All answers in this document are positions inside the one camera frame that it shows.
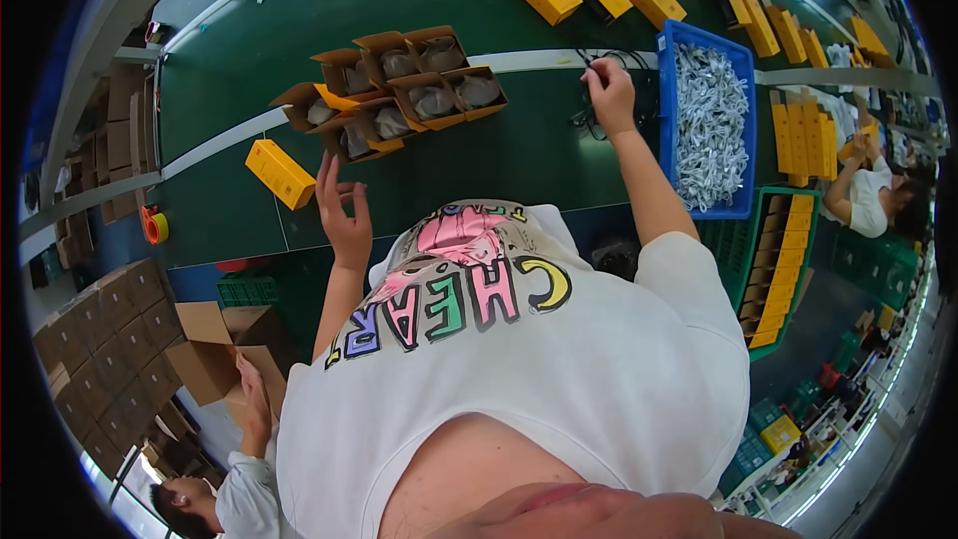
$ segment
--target person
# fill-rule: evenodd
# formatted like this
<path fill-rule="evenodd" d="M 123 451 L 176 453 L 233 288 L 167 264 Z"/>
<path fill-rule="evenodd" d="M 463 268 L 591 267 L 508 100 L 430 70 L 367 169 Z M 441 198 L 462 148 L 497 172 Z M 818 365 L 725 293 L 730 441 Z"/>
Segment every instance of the person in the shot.
<path fill-rule="evenodd" d="M 795 536 L 703 499 L 745 426 L 748 351 L 636 130 L 629 75 L 597 59 L 582 80 L 643 245 L 634 282 L 581 260 L 555 207 L 482 199 L 401 234 L 364 297 L 367 189 L 324 156 L 316 199 L 334 262 L 277 440 L 298 533 Z"/>
<path fill-rule="evenodd" d="M 269 398 L 256 366 L 237 353 L 246 397 L 242 441 L 229 456 L 230 472 L 217 495 L 202 479 L 180 477 L 150 486 L 153 509 L 184 539 L 280 539 L 295 536 L 281 515 L 272 469 L 265 460 L 272 437 Z"/>
<path fill-rule="evenodd" d="M 821 182 L 822 214 L 865 237 L 878 237 L 894 220 L 895 233 L 921 240 L 928 227 L 928 186 L 907 175 L 894 175 L 876 142 L 863 134 L 852 140 L 852 156 L 838 178 Z M 865 160 L 872 169 L 860 168 Z"/>

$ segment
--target wrapped item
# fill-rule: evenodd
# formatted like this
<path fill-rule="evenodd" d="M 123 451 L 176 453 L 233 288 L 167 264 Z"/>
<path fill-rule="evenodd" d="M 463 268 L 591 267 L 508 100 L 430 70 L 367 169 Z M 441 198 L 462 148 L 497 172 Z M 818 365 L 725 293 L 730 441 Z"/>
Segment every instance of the wrapped item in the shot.
<path fill-rule="evenodd" d="M 350 96 L 361 94 L 364 91 L 374 90 L 373 84 L 369 81 L 366 74 L 366 64 L 357 61 L 355 67 L 344 66 L 343 74 L 346 76 L 346 93 Z"/>
<path fill-rule="evenodd" d="M 423 86 L 409 90 L 409 99 L 423 121 L 455 113 L 456 100 L 447 88 Z"/>
<path fill-rule="evenodd" d="M 440 36 L 425 40 L 423 49 L 423 62 L 427 71 L 436 71 L 437 73 L 451 71 L 459 68 L 466 60 L 466 55 L 462 54 L 459 47 L 456 46 L 456 39 L 452 36 Z"/>
<path fill-rule="evenodd" d="M 347 123 L 343 126 L 343 135 L 339 139 L 339 144 L 352 160 L 358 159 L 370 152 L 369 144 L 366 143 L 366 137 L 362 133 L 362 128 L 355 123 Z"/>
<path fill-rule="evenodd" d="M 401 48 L 388 50 L 379 57 L 386 79 L 395 79 L 403 75 L 412 75 L 416 72 L 416 64 L 409 52 Z"/>
<path fill-rule="evenodd" d="M 313 125 L 322 125 L 332 119 L 336 113 L 335 109 L 330 109 L 326 101 L 320 98 L 309 107 L 309 110 L 305 114 L 305 119 Z"/>
<path fill-rule="evenodd" d="M 466 75 L 456 86 L 456 95 L 470 111 L 485 107 L 495 101 L 501 93 L 499 84 L 495 80 L 474 75 Z"/>
<path fill-rule="evenodd" d="M 406 124 L 406 117 L 396 107 L 379 109 L 376 114 L 376 133 L 379 138 L 394 139 L 405 136 L 412 130 Z"/>

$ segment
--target man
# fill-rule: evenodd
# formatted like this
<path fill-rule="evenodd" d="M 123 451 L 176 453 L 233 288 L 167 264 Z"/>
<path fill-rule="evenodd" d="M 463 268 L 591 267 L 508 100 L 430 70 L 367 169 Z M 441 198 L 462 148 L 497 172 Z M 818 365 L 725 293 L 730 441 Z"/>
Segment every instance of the man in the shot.
<path fill-rule="evenodd" d="M 838 179 L 821 183 L 822 214 L 839 221 L 865 237 L 878 237 L 894 220 L 895 233 L 921 240 L 928 226 L 928 186 L 906 175 L 893 175 L 879 147 L 866 136 L 856 135 L 852 157 Z M 861 167 L 865 159 L 872 170 Z"/>
<path fill-rule="evenodd" d="M 230 472 L 219 495 L 202 479 L 181 477 L 150 487 L 156 512 L 184 539 L 279 539 L 288 525 L 281 516 L 276 482 L 264 460 L 272 433 L 269 398 L 259 371 L 243 354 L 237 368 L 246 396 L 246 418 L 240 422 L 242 442 L 229 457 Z"/>

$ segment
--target dark hair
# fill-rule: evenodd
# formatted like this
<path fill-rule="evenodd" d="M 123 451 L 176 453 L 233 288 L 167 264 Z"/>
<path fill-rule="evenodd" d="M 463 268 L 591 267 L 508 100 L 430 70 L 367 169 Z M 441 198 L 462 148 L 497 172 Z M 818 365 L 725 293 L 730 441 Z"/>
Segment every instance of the dark hair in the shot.
<path fill-rule="evenodd" d="M 909 179 L 896 192 L 909 194 L 911 198 L 895 215 L 895 233 L 909 240 L 924 240 L 931 218 L 928 185 L 921 180 Z"/>
<path fill-rule="evenodd" d="M 202 516 L 174 506 L 176 494 L 162 485 L 150 485 L 150 500 L 156 513 L 183 539 L 216 539 Z"/>

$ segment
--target white t-shirt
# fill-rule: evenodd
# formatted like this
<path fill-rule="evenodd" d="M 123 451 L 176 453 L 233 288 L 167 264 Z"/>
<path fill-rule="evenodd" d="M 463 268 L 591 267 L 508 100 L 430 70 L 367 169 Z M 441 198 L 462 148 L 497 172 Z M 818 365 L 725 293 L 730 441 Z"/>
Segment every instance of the white t-shirt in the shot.
<path fill-rule="evenodd" d="M 413 454 L 485 413 L 587 482 L 708 497 L 748 408 L 748 352 L 712 254 L 685 234 L 635 283 L 593 270 L 515 203 L 443 207 L 315 364 L 289 373 L 283 511 L 317 537 L 375 538 Z"/>
<path fill-rule="evenodd" d="M 226 539 L 297 537 L 281 514 L 269 462 L 230 452 L 230 472 L 217 491 L 217 519 Z"/>
<path fill-rule="evenodd" d="M 823 195 L 828 191 L 822 186 Z M 878 237 L 888 229 L 888 217 L 881 208 L 879 192 L 882 187 L 892 186 L 892 171 L 884 157 L 878 157 L 872 170 L 858 169 L 845 191 L 845 199 L 852 203 L 852 219 L 849 227 L 865 237 Z M 838 221 L 828 209 L 822 209 L 822 214 L 830 221 Z"/>

